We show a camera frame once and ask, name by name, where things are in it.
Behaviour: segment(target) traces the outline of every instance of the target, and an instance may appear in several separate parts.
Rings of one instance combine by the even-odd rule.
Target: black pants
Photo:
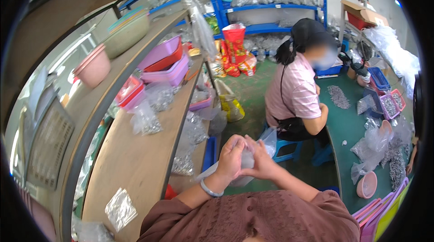
[[[296,133],[288,132],[288,131],[281,131],[281,132],[278,131],[277,137],[287,141],[304,141],[304,140],[316,138],[322,148],[324,148],[327,144],[330,143],[330,139],[328,139],[328,133],[325,126],[316,136],[312,136],[306,130],[306,127],[303,124],[298,125],[297,127],[298,127],[297,130],[294,130],[296,131]]]

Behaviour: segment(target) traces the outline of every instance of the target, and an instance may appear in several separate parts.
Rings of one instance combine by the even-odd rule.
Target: hand
[[[323,103],[319,103],[319,109],[323,110],[323,107],[325,107],[326,109],[328,109],[327,105],[325,105]]]
[[[241,174],[241,152],[246,140],[239,135],[233,135],[225,143],[220,152],[215,174],[229,184]]]
[[[264,142],[259,140],[259,143],[256,143],[248,135],[245,136],[245,139],[249,150],[253,153],[255,165],[252,169],[242,169],[241,175],[263,180],[274,180],[282,168],[268,155]]]
[[[413,170],[413,162],[409,162],[408,165],[405,167],[405,172],[407,173],[407,176],[411,173]]]

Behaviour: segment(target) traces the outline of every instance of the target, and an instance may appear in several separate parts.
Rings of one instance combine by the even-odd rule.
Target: brown blouse
[[[333,190],[306,202],[288,190],[210,199],[191,209],[177,198],[157,202],[144,218],[138,242],[359,241],[357,221]]]

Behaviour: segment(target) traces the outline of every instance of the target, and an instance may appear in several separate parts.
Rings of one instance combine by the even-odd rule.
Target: red plastic tray
[[[173,54],[161,59],[160,61],[155,62],[154,64],[150,65],[149,67],[144,68],[143,71],[145,71],[145,72],[161,71],[164,68],[167,68],[168,66],[179,61],[182,57],[182,52],[183,52],[182,51],[182,42],[181,42],[181,40],[179,40],[178,47],[176,48],[175,52],[173,52]]]

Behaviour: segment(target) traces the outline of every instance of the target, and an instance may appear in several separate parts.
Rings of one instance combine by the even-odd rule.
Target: blue plastic stool
[[[334,161],[334,158],[332,156],[333,150],[330,144],[327,144],[327,146],[321,148],[318,140],[314,139],[313,145],[315,147],[315,154],[312,157],[313,166],[320,166],[325,162]]]
[[[264,128],[262,131],[265,131],[266,129],[268,129],[267,121],[264,123]],[[288,146],[290,144],[297,144],[296,150],[293,153],[285,154],[278,157],[277,154],[279,153],[280,148],[284,146]],[[303,141],[287,141],[287,140],[282,140],[278,137],[276,143],[276,152],[274,153],[273,156],[274,162],[278,163],[289,159],[294,159],[294,162],[297,162],[300,159],[300,152],[302,146],[303,146]]]

